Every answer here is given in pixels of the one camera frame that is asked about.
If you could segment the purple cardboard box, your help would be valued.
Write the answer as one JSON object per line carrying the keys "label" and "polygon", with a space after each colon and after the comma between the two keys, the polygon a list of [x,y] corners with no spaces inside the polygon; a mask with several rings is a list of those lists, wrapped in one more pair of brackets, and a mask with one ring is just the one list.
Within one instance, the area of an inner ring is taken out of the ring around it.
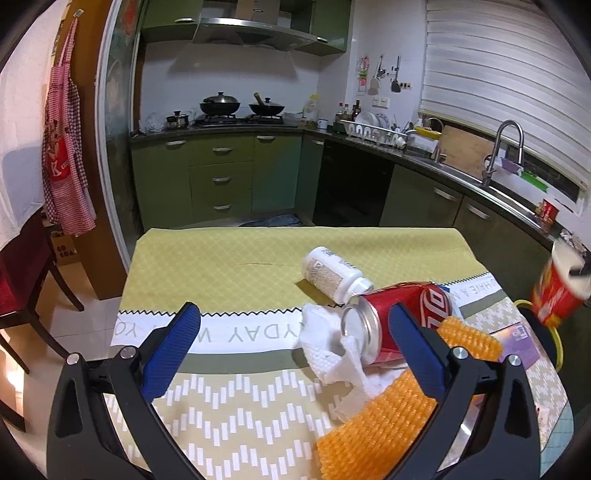
{"label": "purple cardboard box", "polygon": [[529,369],[540,358],[532,334],[521,322],[498,330],[492,336],[503,346],[503,351],[499,357],[500,362],[510,355],[517,355],[521,359],[524,368]]}

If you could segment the orange foam net sleeve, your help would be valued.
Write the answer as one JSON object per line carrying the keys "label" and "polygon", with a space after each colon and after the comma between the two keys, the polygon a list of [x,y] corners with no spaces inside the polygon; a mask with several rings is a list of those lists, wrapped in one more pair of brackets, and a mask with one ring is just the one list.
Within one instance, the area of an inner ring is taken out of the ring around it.
{"label": "orange foam net sleeve", "polygon": [[423,393],[412,371],[406,369],[361,413],[317,441],[322,478],[386,478],[418,438],[436,406],[437,401]]}

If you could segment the red instant noodle cup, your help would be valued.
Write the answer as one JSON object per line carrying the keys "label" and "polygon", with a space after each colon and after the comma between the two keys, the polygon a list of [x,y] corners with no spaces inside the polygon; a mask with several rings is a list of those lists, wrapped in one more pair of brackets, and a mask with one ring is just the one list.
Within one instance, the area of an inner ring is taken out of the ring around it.
{"label": "red instant noodle cup", "polygon": [[538,320],[546,327],[558,328],[589,298],[590,262],[564,240],[555,241],[532,290]]}

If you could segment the yellow rimmed trash bin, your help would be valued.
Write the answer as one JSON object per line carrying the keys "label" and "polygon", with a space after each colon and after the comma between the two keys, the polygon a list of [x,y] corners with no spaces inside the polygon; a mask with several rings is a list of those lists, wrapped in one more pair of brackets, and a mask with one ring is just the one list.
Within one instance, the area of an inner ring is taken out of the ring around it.
{"label": "yellow rimmed trash bin", "polygon": [[564,349],[557,329],[539,321],[530,301],[516,300],[514,305],[532,328],[555,370],[560,372],[564,364]]}

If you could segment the red cola can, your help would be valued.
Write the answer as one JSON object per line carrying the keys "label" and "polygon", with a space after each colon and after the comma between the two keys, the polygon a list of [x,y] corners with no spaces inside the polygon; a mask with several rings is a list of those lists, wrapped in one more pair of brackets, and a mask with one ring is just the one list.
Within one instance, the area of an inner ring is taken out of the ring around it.
{"label": "red cola can", "polygon": [[363,365],[399,361],[401,341],[415,330],[438,329],[453,313],[449,291],[432,282],[406,282],[356,295],[342,312],[342,334],[356,341]]}

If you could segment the crumpled white paper towel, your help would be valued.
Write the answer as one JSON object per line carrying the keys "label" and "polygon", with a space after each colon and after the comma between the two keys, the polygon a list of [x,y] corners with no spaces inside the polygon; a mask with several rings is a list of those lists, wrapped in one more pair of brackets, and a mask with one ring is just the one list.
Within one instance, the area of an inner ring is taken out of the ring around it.
{"label": "crumpled white paper towel", "polygon": [[335,402],[335,417],[346,422],[386,390],[407,369],[404,360],[363,367],[356,341],[341,332],[341,308],[305,304],[298,344],[322,385],[349,383],[351,391]]}

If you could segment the patterned tablecloth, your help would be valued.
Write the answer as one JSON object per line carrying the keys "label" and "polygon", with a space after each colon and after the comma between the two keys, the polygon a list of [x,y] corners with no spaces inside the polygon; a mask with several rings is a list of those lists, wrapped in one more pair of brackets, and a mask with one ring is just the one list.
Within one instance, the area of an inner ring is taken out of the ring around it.
{"label": "patterned tablecloth", "polygon": [[304,280],[301,263],[324,246],[386,287],[448,287],[468,325],[524,338],[539,409],[542,464],[573,434],[566,391],[526,319],[452,228],[205,228],[158,230],[137,243],[110,343],[141,344],[186,302],[201,328],[153,406],[190,463],[208,479],[318,479],[315,444],[339,425],[349,384],[324,385],[298,336],[301,311],[335,304]]}

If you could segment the white pill bottle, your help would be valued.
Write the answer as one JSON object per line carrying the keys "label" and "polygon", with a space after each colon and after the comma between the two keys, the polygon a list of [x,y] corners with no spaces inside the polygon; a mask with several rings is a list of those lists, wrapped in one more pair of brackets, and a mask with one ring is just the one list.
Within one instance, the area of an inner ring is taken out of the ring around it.
{"label": "white pill bottle", "polygon": [[339,305],[348,303],[353,296],[374,290],[374,283],[359,268],[325,246],[315,247],[304,257],[301,274],[311,285]]}

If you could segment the dark wooden chair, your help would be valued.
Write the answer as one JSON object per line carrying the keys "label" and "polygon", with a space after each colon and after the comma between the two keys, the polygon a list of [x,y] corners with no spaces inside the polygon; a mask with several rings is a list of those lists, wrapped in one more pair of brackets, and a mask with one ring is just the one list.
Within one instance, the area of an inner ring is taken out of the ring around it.
{"label": "dark wooden chair", "polygon": [[57,355],[65,359],[69,352],[42,325],[36,311],[46,277],[50,275],[74,308],[84,305],[69,288],[58,266],[42,212],[35,212],[20,233],[1,250],[1,327],[30,325]]}

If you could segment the white dish rack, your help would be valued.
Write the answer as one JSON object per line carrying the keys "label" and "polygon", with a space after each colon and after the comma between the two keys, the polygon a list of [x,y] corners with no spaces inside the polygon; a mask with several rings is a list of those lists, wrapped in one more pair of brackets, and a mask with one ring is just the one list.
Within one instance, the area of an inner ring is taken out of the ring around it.
{"label": "white dish rack", "polygon": [[377,116],[370,112],[362,112],[353,120],[342,119],[341,124],[349,137],[398,149],[405,149],[409,137],[416,133],[414,129],[383,128]]}

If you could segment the black wok with lid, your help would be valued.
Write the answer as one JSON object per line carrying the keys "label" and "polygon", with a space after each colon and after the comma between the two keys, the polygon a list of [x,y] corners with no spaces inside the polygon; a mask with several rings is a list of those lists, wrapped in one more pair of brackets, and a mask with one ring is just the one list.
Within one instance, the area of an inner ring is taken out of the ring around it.
{"label": "black wok with lid", "polygon": [[238,111],[240,102],[235,97],[219,91],[214,96],[204,98],[199,106],[202,113],[207,116],[231,116]]}

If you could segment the cooking oil bottle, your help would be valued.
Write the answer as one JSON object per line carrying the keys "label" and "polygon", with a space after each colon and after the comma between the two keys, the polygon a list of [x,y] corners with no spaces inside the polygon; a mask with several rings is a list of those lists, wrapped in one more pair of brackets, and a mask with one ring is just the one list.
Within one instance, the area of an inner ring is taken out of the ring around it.
{"label": "cooking oil bottle", "polygon": [[318,95],[311,94],[308,101],[304,103],[303,111],[301,112],[301,120],[307,128],[315,128],[318,126]]}

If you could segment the black frying pan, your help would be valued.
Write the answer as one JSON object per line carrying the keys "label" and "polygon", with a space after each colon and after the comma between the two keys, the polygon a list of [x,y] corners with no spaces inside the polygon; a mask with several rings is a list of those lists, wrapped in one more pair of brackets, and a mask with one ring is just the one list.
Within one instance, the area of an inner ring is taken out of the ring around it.
{"label": "black frying pan", "polygon": [[263,99],[259,92],[254,92],[253,97],[256,102],[249,104],[252,113],[259,116],[273,117],[280,115],[284,110],[284,106],[270,101],[270,97]]}

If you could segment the white window blind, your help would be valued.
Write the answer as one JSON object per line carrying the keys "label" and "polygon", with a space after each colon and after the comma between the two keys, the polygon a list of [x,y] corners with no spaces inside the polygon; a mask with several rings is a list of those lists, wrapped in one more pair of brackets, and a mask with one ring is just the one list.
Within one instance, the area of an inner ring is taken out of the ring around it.
{"label": "white window blind", "polygon": [[420,110],[495,133],[508,119],[525,151],[590,184],[590,79],[529,1],[429,1]]}

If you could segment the steel range hood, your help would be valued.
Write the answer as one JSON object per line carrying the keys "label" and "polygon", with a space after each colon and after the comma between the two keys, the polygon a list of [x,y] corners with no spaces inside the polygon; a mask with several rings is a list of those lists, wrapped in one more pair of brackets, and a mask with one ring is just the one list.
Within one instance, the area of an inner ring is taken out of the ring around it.
{"label": "steel range hood", "polygon": [[297,50],[328,42],[311,33],[311,26],[293,26],[297,8],[305,1],[205,2],[192,42]]}

